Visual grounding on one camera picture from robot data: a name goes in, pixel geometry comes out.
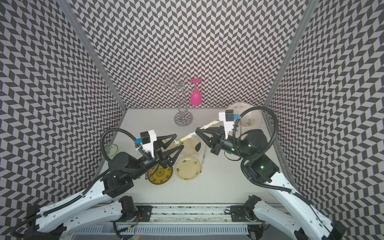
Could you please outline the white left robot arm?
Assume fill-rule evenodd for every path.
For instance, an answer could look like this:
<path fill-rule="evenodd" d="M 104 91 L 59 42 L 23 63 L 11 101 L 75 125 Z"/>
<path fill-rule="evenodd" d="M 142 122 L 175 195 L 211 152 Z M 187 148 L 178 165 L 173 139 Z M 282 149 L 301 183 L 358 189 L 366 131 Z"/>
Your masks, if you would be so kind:
<path fill-rule="evenodd" d="M 137 159 L 120 152 L 113 158 L 108 157 L 104 142 L 110 132 L 128 136 L 142 156 Z M 100 148 L 108 169 L 79 193 L 44 207 L 28 207 L 26 219 L 12 228 L 11 236 L 23 240 L 58 240 L 94 223 L 135 218 L 134 201 L 124 194 L 134 187 L 135 180 L 147 175 L 151 169 L 173 167 L 184 149 L 183 145 L 170 148 L 176 137 L 176 134 L 158 137 L 154 131 L 147 131 L 136 139 L 124 129 L 106 130 L 101 136 Z"/>

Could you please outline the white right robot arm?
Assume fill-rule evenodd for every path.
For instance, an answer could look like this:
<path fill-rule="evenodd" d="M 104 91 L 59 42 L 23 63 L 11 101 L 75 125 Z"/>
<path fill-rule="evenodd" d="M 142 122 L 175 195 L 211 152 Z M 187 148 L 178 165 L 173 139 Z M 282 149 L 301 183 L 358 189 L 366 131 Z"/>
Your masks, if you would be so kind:
<path fill-rule="evenodd" d="M 261 130 L 245 132 L 244 138 L 236 137 L 239 122 L 253 111 L 268 113 L 274 124 L 268 141 Z M 220 151 L 238 156 L 240 168 L 246 179 L 255 186 L 267 189 L 288 210 L 285 214 L 257 196 L 251 196 L 243 205 L 248 219 L 256 218 L 274 226 L 293 240 L 340 240 L 346 227 L 320 213 L 313 203 L 300 194 L 280 168 L 266 155 L 277 138 L 279 125 L 275 113 L 266 107 L 251 107 L 240 115 L 232 110 L 220 113 L 220 127 L 197 128 L 196 134 L 218 155 Z"/>

